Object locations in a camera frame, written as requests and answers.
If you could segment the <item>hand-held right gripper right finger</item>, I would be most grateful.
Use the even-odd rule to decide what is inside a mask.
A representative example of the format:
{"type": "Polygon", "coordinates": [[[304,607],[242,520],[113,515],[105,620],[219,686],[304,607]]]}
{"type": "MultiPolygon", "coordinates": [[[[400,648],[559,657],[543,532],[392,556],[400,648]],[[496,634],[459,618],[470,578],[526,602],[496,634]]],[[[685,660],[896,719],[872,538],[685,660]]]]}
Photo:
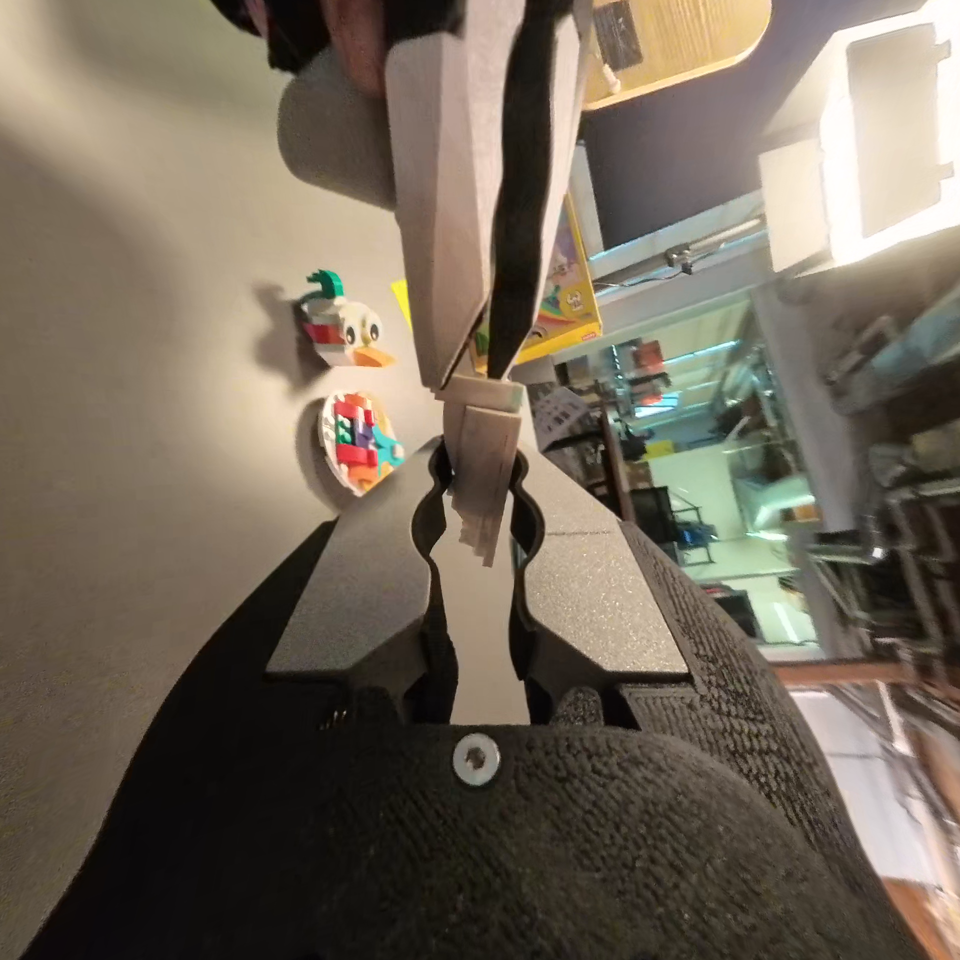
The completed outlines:
{"type": "Polygon", "coordinates": [[[524,683],[681,683],[690,667],[621,521],[538,452],[511,479],[510,656],[524,683]]]}

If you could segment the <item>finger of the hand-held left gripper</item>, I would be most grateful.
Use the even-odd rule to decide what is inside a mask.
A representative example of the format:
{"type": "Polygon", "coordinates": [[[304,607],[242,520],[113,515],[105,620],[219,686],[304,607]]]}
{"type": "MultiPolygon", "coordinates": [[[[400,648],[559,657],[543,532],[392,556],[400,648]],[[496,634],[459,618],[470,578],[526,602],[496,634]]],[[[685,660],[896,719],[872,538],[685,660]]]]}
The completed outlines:
{"type": "Polygon", "coordinates": [[[395,218],[422,384],[443,390],[493,291],[507,64],[520,3],[463,2],[460,30],[387,57],[395,218]]]}
{"type": "Polygon", "coordinates": [[[490,379],[506,378],[544,298],[582,112],[592,8],[525,2],[510,48],[487,316],[490,379]]]}

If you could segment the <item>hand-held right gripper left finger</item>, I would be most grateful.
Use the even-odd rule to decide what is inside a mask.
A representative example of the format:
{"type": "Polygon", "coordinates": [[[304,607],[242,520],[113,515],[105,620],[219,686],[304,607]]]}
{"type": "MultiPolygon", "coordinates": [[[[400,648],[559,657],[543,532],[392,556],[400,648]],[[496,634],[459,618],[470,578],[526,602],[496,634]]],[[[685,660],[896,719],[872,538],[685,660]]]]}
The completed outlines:
{"type": "Polygon", "coordinates": [[[269,679],[417,683],[447,530],[444,441],[432,438],[337,519],[266,668],[269,679]]]}

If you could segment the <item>round white lego base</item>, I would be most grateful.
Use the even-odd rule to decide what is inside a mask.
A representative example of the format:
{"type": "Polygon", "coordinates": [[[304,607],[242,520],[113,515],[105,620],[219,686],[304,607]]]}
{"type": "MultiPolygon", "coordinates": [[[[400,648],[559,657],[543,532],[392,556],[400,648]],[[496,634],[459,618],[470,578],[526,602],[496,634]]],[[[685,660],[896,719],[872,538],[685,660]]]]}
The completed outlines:
{"type": "Polygon", "coordinates": [[[318,413],[317,435],[330,473],[355,498],[406,460],[385,405],[368,391],[330,393],[318,413]]]}

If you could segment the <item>white lego unicorn head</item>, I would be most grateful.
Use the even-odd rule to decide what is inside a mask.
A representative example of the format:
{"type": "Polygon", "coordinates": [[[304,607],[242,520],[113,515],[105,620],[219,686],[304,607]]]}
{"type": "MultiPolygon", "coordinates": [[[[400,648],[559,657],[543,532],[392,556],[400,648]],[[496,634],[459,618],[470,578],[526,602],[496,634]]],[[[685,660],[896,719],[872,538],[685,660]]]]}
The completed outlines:
{"type": "Polygon", "coordinates": [[[325,366],[386,369],[397,362],[381,347],[381,318],[366,304],[346,296],[338,273],[314,270],[306,282],[310,289],[294,302],[294,318],[325,366]]]}

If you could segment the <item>white lego wing plate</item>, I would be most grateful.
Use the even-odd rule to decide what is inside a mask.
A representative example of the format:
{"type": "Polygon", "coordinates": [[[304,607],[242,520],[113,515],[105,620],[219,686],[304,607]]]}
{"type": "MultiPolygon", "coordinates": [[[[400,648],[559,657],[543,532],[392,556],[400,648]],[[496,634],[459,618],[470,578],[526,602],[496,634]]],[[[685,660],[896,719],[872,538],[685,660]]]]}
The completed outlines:
{"type": "Polygon", "coordinates": [[[485,568],[498,537],[522,428],[524,389],[511,380],[455,373],[442,390],[443,442],[452,470],[451,505],[460,543],[485,568]]]}

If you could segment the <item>yellow lego box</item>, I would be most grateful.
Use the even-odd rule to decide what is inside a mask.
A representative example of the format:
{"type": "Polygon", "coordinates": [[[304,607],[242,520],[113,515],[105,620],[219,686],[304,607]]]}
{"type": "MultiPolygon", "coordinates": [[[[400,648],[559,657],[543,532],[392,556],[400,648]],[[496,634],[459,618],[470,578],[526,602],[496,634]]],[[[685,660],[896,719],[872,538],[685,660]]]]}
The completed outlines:
{"type": "Polygon", "coordinates": [[[531,331],[514,359],[515,366],[601,336],[602,319],[588,261],[572,197],[566,193],[543,297],[531,331]]]}

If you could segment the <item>person's left hand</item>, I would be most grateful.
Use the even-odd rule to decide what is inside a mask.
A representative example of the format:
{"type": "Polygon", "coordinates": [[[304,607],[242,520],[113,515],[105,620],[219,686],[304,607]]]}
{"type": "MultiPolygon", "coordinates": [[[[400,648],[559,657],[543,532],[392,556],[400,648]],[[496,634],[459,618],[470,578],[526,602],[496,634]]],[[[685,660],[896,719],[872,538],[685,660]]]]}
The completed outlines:
{"type": "Polygon", "coordinates": [[[322,15],[342,70],[363,94],[385,96],[383,1],[322,1],[322,15]]]}

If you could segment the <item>beige book stand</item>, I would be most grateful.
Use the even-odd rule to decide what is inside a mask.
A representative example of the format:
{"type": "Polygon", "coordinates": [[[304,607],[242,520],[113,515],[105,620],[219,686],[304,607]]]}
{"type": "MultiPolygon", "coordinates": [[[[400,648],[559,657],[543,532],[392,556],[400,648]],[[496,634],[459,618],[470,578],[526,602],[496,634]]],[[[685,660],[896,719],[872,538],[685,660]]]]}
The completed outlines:
{"type": "Polygon", "coordinates": [[[595,1],[583,111],[598,112],[742,63],[770,1],[595,1]]]}

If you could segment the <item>dark monitor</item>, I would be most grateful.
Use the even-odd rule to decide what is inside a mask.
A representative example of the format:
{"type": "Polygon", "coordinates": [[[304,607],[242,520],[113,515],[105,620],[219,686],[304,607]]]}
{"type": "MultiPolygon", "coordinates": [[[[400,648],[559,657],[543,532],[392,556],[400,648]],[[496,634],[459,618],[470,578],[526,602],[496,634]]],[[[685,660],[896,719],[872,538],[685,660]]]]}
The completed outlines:
{"type": "Polygon", "coordinates": [[[582,115],[605,249],[760,189],[762,134],[833,34],[923,2],[774,1],[738,64],[582,115]]]}

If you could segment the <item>printed paper sheet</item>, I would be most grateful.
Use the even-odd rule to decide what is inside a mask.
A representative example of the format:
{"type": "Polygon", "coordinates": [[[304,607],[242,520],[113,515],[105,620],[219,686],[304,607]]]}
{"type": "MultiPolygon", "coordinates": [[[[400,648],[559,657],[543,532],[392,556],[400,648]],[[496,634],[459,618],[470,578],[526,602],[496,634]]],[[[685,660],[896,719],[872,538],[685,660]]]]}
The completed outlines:
{"type": "Polygon", "coordinates": [[[577,438],[593,435],[594,411],[585,399],[569,387],[537,383],[528,388],[538,451],[548,454],[578,443],[577,438]]]}

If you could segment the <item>light stand pole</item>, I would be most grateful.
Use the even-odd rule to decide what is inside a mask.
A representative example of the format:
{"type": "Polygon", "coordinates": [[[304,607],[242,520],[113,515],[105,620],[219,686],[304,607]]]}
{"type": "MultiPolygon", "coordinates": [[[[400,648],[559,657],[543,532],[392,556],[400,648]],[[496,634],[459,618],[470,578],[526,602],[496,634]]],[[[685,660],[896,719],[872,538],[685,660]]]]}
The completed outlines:
{"type": "Polygon", "coordinates": [[[691,241],[668,246],[663,251],[619,270],[598,274],[592,283],[604,293],[643,284],[669,282],[682,276],[689,277],[700,262],[753,238],[763,238],[766,232],[766,216],[761,211],[756,211],[742,222],[691,241]]]}

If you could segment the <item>ceiling light panel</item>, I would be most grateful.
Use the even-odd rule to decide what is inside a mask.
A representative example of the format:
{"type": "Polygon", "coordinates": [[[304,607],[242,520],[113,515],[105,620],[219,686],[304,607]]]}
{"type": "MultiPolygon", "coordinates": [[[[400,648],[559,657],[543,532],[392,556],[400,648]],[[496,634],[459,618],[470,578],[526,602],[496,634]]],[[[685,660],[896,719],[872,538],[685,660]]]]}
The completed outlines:
{"type": "Polygon", "coordinates": [[[773,271],[850,266],[958,226],[958,2],[837,30],[765,128],[773,271]]]}

